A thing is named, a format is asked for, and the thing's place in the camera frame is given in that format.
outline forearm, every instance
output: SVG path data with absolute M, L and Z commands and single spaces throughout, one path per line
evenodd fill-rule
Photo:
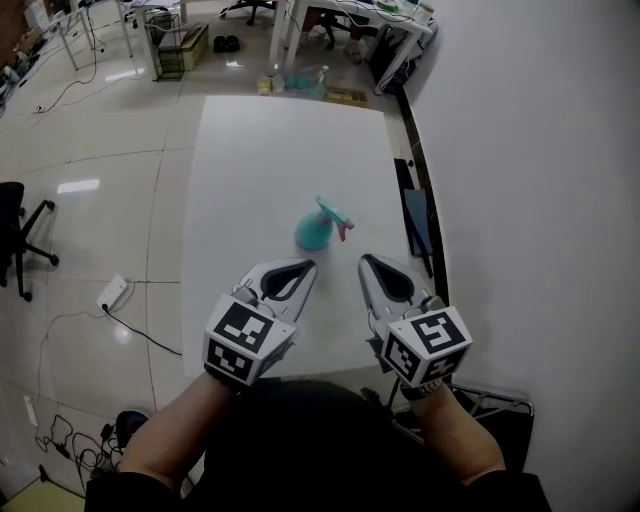
M 143 473 L 178 490 L 205 450 L 211 427 L 233 393 L 206 372 L 131 438 L 121 472 Z
M 491 471 L 505 469 L 498 443 L 458 403 L 442 384 L 431 395 L 412 403 L 425 443 L 469 485 Z

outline tile floor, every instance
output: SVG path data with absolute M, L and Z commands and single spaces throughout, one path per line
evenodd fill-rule
M 82 492 L 73 464 L 54 450 L 41 452 L 34 442 L 36 434 L 48 433 L 56 413 L 77 431 L 97 438 L 104 423 L 126 406 L 154 411 L 190 382 L 179 358 L 108 319 L 82 313 L 52 322 L 60 314 L 97 315 L 95 299 L 105 282 L 120 273 L 136 283 L 120 317 L 182 349 L 181 231 L 200 112 L 209 94 L 255 94 L 271 32 L 270 11 L 247 27 L 247 13 L 241 11 L 218 18 L 224 5 L 190 7 L 190 21 L 210 23 L 211 39 L 238 35 L 242 50 L 237 54 L 210 52 L 182 81 L 153 83 L 144 70 L 140 31 L 129 24 L 135 53 L 130 59 L 119 24 L 111 24 L 97 31 L 107 46 L 98 54 L 91 83 L 72 87 L 50 112 L 34 113 L 38 105 L 51 105 L 70 81 L 86 81 L 94 72 L 83 34 L 71 43 L 82 66 L 78 72 L 64 51 L 56 53 L 59 40 L 54 40 L 36 66 L 41 69 L 14 94 L 0 120 L 0 180 L 24 183 L 27 211 L 43 198 L 57 203 L 31 239 L 60 257 L 59 267 L 53 268 L 28 256 L 30 304 L 18 298 L 12 269 L 9 287 L 0 289 L 0 487 L 8 496 L 18 490 L 10 485 L 11 475 L 26 471 L 35 477 L 37 464 L 43 464 L 54 481 Z M 96 27 L 110 24 L 117 19 L 115 6 L 100 4 L 92 17 Z M 373 80 L 364 65 L 351 64 L 340 45 L 329 52 L 321 42 L 305 49 L 299 59 L 302 65 L 328 64 L 331 85 L 368 91 L 370 107 L 385 113 L 394 156 L 412 158 L 395 98 L 373 95 Z M 63 183 L 88 180 L 96 188 L 69 193 L 58 189 Z M 378 368 L 322 378 L 354 390 L 373 387 L 384 397 L 393 383 Z M 36 428 L 29 422 L 23 395 L 38 393 Z M 199 464 L 192 476 L 197 479 L 201 472 Z

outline spray bottle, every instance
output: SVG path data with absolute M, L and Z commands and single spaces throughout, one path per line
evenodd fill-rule
M 347 239 L 346 230 L 354 227 L 353 222 L 329 201 L 318 196 L 316 202 L 320 211 L 303 217 L 296 228 L 296 243 L 308 251 L 324 249 L 329 245 L 334 222 L 343 242 Z

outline yellow box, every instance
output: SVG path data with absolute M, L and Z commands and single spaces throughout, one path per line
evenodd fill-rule
M 209 49 L 209 25 L 199 27 L 193 34 L 187 37 L 181 46 L 182 60 L 184 61 L 184 70 L 193 71 L 207 54 Z M 168 55 L 175 52 L 173 49 L 160 50 L 163 63 L 169 61 Z
M 367 108 L 367 95 L 362 91 L 356 91 L 353 89 L 327 87 L 327 95 L 324 99 L 329 103 Z

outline wall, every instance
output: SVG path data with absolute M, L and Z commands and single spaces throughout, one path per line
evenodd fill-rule
M 432 0 L 406 86 L 452 304 L 458 378 L 528 394 L 527 469 L 556 511 L 640 494 L 640 4 Z

